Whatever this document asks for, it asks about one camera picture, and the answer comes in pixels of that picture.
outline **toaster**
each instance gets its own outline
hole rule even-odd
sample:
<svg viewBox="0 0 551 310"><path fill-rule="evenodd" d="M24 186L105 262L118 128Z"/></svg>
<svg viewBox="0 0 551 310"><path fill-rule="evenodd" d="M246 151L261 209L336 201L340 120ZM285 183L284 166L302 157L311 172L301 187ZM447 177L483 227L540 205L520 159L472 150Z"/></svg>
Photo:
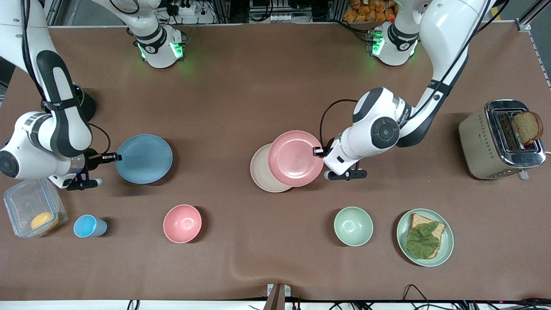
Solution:
<svg viewBox="0 0 551 310"><path fill-rule="evenodd" d="M513 117L525 111L528 107L518 100L495 100L459 124L461 146L474 177L495 180L518 174L525 180L526 170L543 164L540 139L525 146L513 126Z"/></svg>

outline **pink plate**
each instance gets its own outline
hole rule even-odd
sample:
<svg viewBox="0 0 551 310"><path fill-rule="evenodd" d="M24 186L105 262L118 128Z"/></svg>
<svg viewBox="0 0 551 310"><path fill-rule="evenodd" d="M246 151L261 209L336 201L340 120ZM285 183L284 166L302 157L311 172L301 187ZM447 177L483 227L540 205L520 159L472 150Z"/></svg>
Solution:
<svg viewBox="0 0 551 310"><path fill-rule="evenodd" d="M315 146L321 146L320 142L306 131L292 130L277 137L268 154L275 179L292 187L314 181L323 169L323 159L314 156Z"/></svg>

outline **blue cup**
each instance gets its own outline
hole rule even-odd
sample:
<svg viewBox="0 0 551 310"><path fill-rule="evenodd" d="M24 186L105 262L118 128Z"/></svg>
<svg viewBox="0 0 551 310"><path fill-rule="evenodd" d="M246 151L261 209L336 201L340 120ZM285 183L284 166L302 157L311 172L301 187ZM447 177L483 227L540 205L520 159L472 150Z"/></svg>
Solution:
<svg viewBox="0 0 551 310"><path fill-rule="evenodd" d="M107 231L107 223L93 215L83 215L74 223L73 232L77 237L97 237Z"/></svg>

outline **plate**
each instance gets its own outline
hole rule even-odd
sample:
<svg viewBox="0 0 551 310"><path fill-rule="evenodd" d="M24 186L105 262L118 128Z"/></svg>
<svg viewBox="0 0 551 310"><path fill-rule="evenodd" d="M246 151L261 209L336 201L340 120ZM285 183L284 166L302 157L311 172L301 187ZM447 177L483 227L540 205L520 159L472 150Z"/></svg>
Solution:
<svg viewBox="0 0 551 310"><path fill-rule="evenodd" d="M270 193L281 193L282 191L289 190L291 186L282 184L276 180L270 168L268 167L268 153L272 144L261 147L252 156L251 160L251 177L255 181L259 188L269 191Z"/></svg>
<svg viewBox="0 0 551 310"><path fill-rule="evenodd" d="M440 223L446 225L446 228L444 228L444 232L442 234L440 249L438 250L436 257L433 259L416 258L412 254L410 254L408 249L406 248L407 235L409 227L411 226L411 215L414 213L422 215L433 221L439 221ZM424 267L436 267L443 264L445 261L448 260L448 258L450 258L451 253L453 252L453 233L451 232L450 224L448 224L448 222L446 222L446 220L442 216L440 216L440 214L428 209L413 209L406 212L406 214L404 214L404 216L402 216L402 218L398 222L398 227L396 228L396 238L398 239L398 245L400 246L400 249L402 250L402 252L404 252L407 258L409 258L412 262Z"/></svg>
<svg viewBox="0 0 551 310"><path fill-rule="evenodd" d="M292 130L277 137L268 154L268 166L275 179L292 187L314 181L323 169L323 159L314 156L314 147L321 144L306 131Z"/></svg>
<svg viewBox="0 0 551 310"><path fill-rule="evenodd" d="M166 141L154 135L138 135L126 140L117 150L122 156L115 162L118 173L127 181L148 184L164 177L172 166L172 150Z"/></svg>

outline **bowl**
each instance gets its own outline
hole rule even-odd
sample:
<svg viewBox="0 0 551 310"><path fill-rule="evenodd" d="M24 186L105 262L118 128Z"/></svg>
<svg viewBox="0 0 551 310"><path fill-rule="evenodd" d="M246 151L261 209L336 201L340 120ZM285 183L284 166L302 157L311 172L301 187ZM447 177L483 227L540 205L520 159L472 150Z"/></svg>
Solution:
<svg viewBox="0 0 551 310"><path fill-rule="evenodd" d="M201 214L194 206L179 205L166 214L163 230L170 241L186 243L197 236L201 224Z"/></svg>
<svg viewBox="0 0 551 310"><path fill-rule="evenodd" d="M373 235L373 220L358 207L346 207L337 213L334 222L339 240L351 247L364 245Z"/></svg>

